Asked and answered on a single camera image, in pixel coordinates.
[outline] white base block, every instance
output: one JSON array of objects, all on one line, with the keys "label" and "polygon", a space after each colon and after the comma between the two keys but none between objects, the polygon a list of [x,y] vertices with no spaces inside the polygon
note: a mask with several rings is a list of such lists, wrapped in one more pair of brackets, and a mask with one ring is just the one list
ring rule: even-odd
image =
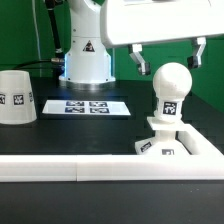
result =
[{"label": "white base block", "polygon": [[0,156],[0,182],[224,180],[224,156],[191,125],[179,133],[192,155]]}]

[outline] black cable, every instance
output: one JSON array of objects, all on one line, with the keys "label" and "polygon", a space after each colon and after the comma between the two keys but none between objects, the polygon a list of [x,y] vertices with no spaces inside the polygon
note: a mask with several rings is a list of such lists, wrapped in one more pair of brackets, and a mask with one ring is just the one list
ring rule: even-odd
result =
[{"label": "black cable", "polygon": [[22,63],[22,64],[17,65],[16,67],[13,68],[13,70],[16,70],[18,68],[25,67],[27,65],[40,64],[40,63],[49,63],[49,62],[51,62],[51,59],[29,61],[29,62],[25,62],[25,63]]}]

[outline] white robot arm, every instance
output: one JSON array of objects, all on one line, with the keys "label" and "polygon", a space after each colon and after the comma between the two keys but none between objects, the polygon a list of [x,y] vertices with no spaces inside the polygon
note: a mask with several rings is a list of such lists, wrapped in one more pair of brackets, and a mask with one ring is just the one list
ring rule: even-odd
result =
[{"label": "white robot arm", "polygon": [[[51,18],[56,56],[61,53],[53,8],[64,0],[45,0]],[[113,86],[111,57],[100,38],[100,5],[92,0],[67,0],[71,16],[71,48],[65,55],[65,71],[59,77],[62,86],[99,90]]]},{"label": "white robot arm", "polygon": [[130,45],[131,57],[144,69],[141,45],[190,39],[195,50],[188,65],[197,68],[206,37],[224,33],[223,8],[223,0],[106,0],[102,42],[106,47]]}]

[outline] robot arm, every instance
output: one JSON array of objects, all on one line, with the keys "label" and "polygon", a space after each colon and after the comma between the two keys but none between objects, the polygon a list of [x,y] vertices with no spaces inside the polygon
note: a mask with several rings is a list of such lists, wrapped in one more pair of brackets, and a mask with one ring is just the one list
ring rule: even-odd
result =
[{"label": "robot arm", "polygon": [[[224,34],[223,8],[223,0],[106,0],[101,9],[102,42],[106,47],[134,49],[135,44],[189,39],[194,52],[188,66],[198,68],[206,37]],[[142,59],[136,61],[138,53],[130,55],[142,64]]]}]

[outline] white paper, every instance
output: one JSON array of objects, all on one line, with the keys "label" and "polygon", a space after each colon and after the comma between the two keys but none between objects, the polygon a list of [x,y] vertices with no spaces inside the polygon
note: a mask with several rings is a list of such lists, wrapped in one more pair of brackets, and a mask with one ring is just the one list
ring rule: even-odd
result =
[{"label": "white paper", "polygon": [[47,100],[43,113],[107,116],[130,115],[130,112],[124,102],[77,100]]}]

